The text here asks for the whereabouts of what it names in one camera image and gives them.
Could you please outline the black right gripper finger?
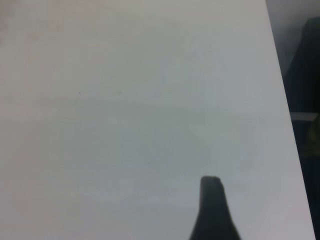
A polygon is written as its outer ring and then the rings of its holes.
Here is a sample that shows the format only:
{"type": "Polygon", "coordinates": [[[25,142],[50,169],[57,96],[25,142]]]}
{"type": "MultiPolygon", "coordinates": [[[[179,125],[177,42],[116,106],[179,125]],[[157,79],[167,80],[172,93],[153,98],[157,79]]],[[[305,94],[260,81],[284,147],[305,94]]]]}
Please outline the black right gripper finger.
{"type": "Polygon", "coordinates": [[[189,237],[191,240],[239,240],[224,186],[216,176],[200,180],[199,210],[189,237]]]}

